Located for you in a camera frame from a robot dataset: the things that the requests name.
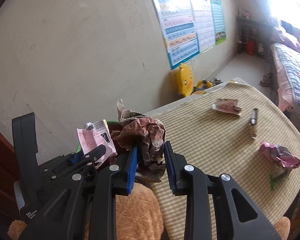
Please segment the dark shelf unit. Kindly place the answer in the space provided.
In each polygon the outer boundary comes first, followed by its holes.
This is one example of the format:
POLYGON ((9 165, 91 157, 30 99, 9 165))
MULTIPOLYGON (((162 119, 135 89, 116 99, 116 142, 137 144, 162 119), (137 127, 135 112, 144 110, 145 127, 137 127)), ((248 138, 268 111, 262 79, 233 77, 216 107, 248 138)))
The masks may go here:
POLYGON ((267 59, 270 55, 272 26, 243 17, 236 17, 238 50, 250 56, 267 59))

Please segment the crumpled pink foil wrapper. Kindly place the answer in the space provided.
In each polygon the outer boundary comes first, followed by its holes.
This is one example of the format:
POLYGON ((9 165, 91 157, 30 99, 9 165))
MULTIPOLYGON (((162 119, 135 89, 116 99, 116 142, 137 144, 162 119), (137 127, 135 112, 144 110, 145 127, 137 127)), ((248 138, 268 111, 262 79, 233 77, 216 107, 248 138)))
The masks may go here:
POLYGON ((300 159, 292 155, 285 146, 280 144, 263 142, 258 151, 278 167, 292 170, 300 166, 300 159))

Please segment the blue educational wall poster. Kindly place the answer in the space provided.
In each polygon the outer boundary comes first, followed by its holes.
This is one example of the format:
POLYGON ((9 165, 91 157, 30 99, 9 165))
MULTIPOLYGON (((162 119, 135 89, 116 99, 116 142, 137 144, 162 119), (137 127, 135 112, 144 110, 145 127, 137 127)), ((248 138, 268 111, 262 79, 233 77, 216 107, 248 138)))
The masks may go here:
POLYGON ((191 0, 153 0, 171 69, 199 54, 191 0))

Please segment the pink receipt paper packet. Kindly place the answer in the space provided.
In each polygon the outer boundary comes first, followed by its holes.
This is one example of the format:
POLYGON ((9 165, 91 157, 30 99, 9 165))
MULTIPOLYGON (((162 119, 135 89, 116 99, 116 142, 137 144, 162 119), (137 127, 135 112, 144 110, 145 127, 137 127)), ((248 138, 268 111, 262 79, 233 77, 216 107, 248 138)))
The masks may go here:
POLYGON ((96 168, 105 163, 109 157, 117 156, 106 120, 86 123, 84 129, 77 129, 77 135, 84 155, 87 155, 97 146, 103 145, 106 147, 106 153, 101 157, 97 157, 94 161, 96 168))

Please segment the white chart poster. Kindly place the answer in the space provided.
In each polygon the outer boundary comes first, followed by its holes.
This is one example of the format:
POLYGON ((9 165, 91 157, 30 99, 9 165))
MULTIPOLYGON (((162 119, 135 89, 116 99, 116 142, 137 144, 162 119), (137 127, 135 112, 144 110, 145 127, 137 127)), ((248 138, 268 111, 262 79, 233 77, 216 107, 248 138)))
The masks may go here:
POLYGON ((210 0, 190 0, 198 36, 199 51, 204 53, 215 46, 215 26, 210 0))

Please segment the pink flat wrapper on mat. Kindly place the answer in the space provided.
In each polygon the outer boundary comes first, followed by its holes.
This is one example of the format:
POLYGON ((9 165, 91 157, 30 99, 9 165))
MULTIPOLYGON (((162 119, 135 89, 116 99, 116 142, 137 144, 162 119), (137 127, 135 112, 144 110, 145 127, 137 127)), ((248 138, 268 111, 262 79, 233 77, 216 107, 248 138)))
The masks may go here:
POLYGON ((241 116, 242 114, 242 107, 239 107, 237 99, 218 98, 212 105, 211 109, 213 111, 233 114, 236 116, 241 116))

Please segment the orange plush cushion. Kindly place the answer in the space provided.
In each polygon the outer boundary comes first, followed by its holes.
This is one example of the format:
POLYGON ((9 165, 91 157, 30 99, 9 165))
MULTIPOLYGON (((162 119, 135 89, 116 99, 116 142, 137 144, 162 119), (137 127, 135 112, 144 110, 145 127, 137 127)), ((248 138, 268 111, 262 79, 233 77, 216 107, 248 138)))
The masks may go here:
MULTIPOLYGON (((8 228, 11 239, 19 239, 27 227, 21 220, 15 220, 8 228)), ((282 217, 275 225, 281 239, 287 239, 290 220, 282 217)), ((154 192, 140 183, 135 183, 129 196, 116 196, 117 239, 161 239, 164 221, 159 202, 154 192)))

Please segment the bed with plaid quilt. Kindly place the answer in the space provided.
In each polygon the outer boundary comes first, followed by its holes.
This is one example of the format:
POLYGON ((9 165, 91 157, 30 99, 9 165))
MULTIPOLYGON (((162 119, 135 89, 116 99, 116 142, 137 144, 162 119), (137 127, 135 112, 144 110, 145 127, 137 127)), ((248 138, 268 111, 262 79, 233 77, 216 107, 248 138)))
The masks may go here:
POLYGON ((270 46, 278 86, 278 107, 288 112, 291 122, 300 131, 300 53, 274 43, 270 46))

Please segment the yellow duck toy chair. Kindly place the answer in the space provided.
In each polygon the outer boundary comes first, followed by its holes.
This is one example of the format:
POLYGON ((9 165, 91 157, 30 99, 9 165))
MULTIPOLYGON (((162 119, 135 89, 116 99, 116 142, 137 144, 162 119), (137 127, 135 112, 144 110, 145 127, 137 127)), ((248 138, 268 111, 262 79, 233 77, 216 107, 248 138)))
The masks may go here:
POLYGON ((172 83, 177 86, 178 93, 183 97, 193 94, 202 95, 206 93, 208 88, 212 88, 213 84, 208 80, 200 80, 195 85, 192 70, 188 64, 181 63, 177 68, 171 71, 172 83))

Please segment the checkered beige mat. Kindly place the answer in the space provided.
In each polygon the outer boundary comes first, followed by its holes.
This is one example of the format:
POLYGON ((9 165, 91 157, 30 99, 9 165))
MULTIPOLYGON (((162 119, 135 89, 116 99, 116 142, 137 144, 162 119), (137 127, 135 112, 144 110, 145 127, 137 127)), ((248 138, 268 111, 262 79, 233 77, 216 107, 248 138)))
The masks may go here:
MULTIPOLYGON (((300 159, 300 133, 265 95, 253 86, 229 82, 203 95, 190 96, 151 114, 165 128, 165 140, 188 164, 215 177, 229 174, 274 226, 300 190, 300 166, 278 167, 258 149, 263 142, 285 146, 300 159), (237 99, 241 116, 211 109, 218 98, 237 99), (257 139, 250 136, 249 120, 258 109, 257 139)), ((175 196, 167 170, 152 185, 170 239, 184 239, 186 196, 175 196)), ((212 239, 217 238, 215 213, 211 212, 212 239)))

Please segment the dark wooden cabinet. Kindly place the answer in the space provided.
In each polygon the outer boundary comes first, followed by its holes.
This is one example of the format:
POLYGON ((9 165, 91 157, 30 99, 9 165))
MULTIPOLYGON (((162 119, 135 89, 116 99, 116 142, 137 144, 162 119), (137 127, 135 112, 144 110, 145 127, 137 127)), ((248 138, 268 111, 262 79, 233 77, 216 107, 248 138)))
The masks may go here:
POLYGON ((19 178, 13 146, 0 132, 0 224, 9 226, 21 219, 14 194, 14 183, 19 178))

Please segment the brown pink wrapper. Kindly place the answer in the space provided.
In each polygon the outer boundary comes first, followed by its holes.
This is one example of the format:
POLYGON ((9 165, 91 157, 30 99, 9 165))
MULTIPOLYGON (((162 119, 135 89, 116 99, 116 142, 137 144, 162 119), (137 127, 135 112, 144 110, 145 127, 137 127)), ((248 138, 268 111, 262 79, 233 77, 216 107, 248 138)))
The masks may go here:
POLYGON ((111 131, 111 139, 125 150, 137 148, 136 180, 145 183, 159 183, 165 173, 164 124, 144 114, 125 109, 123 100, 117 102, 119 128, 111 131))

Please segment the red bin with green rim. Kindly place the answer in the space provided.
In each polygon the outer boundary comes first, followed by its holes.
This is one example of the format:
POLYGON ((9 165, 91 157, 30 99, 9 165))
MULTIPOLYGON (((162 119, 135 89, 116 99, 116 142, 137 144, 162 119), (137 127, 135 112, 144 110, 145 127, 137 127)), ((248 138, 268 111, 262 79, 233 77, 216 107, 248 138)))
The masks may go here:
MULTIPOLYGON (((109 129, 109 134, 111 134, 112 131, 121 131, 123 126, 118 121, 106 121, 107 127, 109 129)), ((78 144, 76 148, 76 153, 80 152, 82 150, 81 144, 78 144)))

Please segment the green edged narrow poster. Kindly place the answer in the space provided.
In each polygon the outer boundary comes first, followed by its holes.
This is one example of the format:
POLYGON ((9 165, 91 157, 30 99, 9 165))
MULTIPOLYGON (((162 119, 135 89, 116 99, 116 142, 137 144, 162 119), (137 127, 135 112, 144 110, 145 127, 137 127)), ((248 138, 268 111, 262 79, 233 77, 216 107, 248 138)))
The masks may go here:
POLYGON ((226 40, 225 21, 221 0, 210 0, 212 18, 215 30, 216 45, 226 40))

